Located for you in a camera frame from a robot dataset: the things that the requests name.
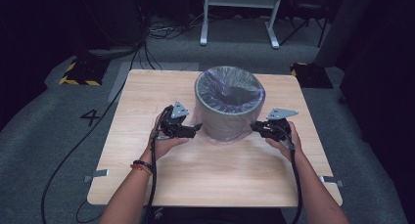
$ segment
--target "human arm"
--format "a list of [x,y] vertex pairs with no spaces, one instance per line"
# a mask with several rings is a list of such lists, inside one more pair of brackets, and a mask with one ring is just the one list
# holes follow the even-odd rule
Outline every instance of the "human arm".
[[[140,160],[152,164],[151,137]],[[165,156],[172,148],[188,142],[187,138],[156,141],[156,160]],[[124,181],[113,194],[103,213],[100,223],[138,223],[144,205],[150,174],[145,170],[131,169]]]
[[[307,223],[348,223],[345,213],[324,187],[302,151],[300,137],[294,124],[292,122],[289,122],[289,124],[292,131],[292,141],[296,146],[295,161],[299,172],[302,202]],[[278,149],[288,160],[291,160],[290,150],[281,143],[272,139],[266,139],[265,141],[273,148]]]

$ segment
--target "table top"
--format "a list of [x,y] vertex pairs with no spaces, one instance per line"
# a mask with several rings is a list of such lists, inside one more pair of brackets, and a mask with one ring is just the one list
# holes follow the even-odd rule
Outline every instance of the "table top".
[[[127,77],[97,170],[109,175],[93,179],[88,201],[107,204],[130,171],[130,163],[147,146],[156,116],[179,100],[190,114],[195,106],[199,71],[132,70]],[[289,117],[300,134],[302,148],[317,175],[333,176],[320,139],[295,77],[255,74],[266,92],[258,120],[273,108],[299,111]],[[226,146],[211,145],[201,137],[172,149],[158,160],[158,182],[153,205],[164,206],[297,206],[291,164],[265,143],[258,133]],[[152,179],[148,185],[148,196]],[[325,183],[338,204],[336,184]]]

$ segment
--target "white metal frame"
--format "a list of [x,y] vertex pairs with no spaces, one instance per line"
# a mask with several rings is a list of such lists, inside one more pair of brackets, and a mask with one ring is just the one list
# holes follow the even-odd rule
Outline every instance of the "white metal frame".
[[204,5],[204,24],[202,25],[201,45],[208,44],[208,6],[230,6],[230,7],[250,7],[272,9],[271,20],[265,22],[271,45],[274,49],[280,47],[274,30],[275,17],[280,7],[281,0],[205,0]]

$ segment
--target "human hand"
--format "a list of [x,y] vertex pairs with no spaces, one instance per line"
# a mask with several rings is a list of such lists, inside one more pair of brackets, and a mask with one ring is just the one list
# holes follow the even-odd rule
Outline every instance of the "human hand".
[[[296,147],[296,152],[302,152],[301,150],[301,141],[299,137],[299,133],[296,130],[296,126],[288,121],[290,128],[291,128],[291,141]],[[281,154],[289,161],[291,161],[291,153],[288,148],[286,148],[282,143],[276,142],[273,139],[267,138],[265,139],[265,142],[267,142],[271,147],[276,148],[280,150]]]
[[[144,153],[141,155],[140,160],[143,160],[149,164],[152,163],[152,141],[156,131],[157,123],[159,122],[160,115],[157,116],[155,126],[153,127],[152,132],[149,136],[149,142],[147,143],[147,148]],[[165,136],[164,133],[159,128],[159,136]],[[163,140],[156,140],[156,160],[161,157],[164,157],[172,148],[179,146],[181,144],[189,142],[188,138],[172,138],[172,139],[163,139]]]

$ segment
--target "bracelet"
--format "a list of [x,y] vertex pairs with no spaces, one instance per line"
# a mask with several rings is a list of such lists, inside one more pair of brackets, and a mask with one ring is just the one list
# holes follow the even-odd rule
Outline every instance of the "bracelet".
[[134,162],[132,162],[133,164],[141,164],[141,165],[144,165],[144,166],[146,166],[147,168],[149,168],[150,169],[150,171],[153,171],[153,166],[152,165],[150,165],[149,163],[146,163],[145,161],[143,161],[143,160],[134,160]]
[[141,164],[131,164],[130,168],[134,168],[134,169],[138,169],[138,170],[144,170],[146,171],[148,174],[153,175],[152,171],[150,171],[150,169],[148,169],[147,167],[141,165]]

